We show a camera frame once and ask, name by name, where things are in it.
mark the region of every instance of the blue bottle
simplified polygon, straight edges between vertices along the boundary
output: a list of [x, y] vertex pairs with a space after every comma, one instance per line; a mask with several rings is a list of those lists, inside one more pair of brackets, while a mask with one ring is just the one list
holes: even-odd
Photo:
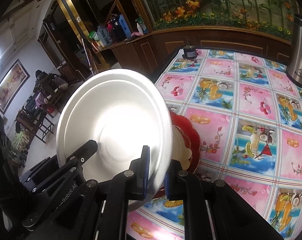
[[131, 32], [130, 32], [130, 29], [126, 23], [126, 21], [124, 20], [124, 17], [122, 14], [120, 14], [120, 17], [119, 17], [119, 22], [120, 22], [120, 25], [125, 33], [125, 36], [128, 38], [128, 37], [131, 37]]

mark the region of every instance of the patterned tablecloth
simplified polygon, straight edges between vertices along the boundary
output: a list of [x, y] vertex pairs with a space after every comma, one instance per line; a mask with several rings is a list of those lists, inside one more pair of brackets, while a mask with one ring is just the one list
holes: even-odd
[[[156, 86], [200, 135], [196, 173], [226, 181], [283, 238], [294, 239], [302, 230], [302, 89], [271, 60], [201, 49], [186, 61], [182, 54]], [[129, 213], [127, 233], [183, 239], [182, 201], [164, 197]]]

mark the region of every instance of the white wall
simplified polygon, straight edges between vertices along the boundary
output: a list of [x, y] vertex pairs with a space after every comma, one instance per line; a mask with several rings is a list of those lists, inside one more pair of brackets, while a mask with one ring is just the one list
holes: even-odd
[[47, 73], [59, 73], [41, 45], [37, 41], [31, 40], [25, 45], [21, 46], [18, 51], [16, 51], [4, 62], [4, 67], [0, 73], [0, 82], [17, 59], [20, 60], [30, 77], [20, 88], [5, 112], [5, 116], [8, 118], [5, 130], [8, 130], [11, 127], [18, 111], [26, 102], [27, 98], [33, 94], [32, 91], [36, 81], [35, 72], [40, 69], [41, 71], [45, 71]]

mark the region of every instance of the metal screw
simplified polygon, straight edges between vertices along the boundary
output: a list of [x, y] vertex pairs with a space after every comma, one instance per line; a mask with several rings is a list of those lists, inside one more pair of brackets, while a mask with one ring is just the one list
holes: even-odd
[[178, 174], [179, 174], [181, 177], [185, 177], [185, 176], [187, 176], [189, 173], [188, 173], [187, 171], [180, 170], [180, 171], [178, 172]]
[[217, 185], [218, 187], [224, 187], [225, 186], [225, 181], [218, 179], [215, 181], [215, 185]]
[[134, 172], [131, 171], [131, 170], [127, 170], [127, 171], [124, 172], [124, 175], [125, 175], [126, 177], [131, 177], [131, 176], [133, 176], [133, 174], [134, 174]]
[[97, 181], [95, 179], [90, 179], [87, 181], [87, 187], [95, 187], [97, 184]]

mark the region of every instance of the picture frame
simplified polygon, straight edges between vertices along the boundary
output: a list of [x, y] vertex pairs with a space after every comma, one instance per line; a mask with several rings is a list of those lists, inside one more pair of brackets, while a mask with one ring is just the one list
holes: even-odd
[[5, 114], [13, 98], [29, 77], [30, 75], [17, 59], [0, 82], [0, 112], [2, 114]]

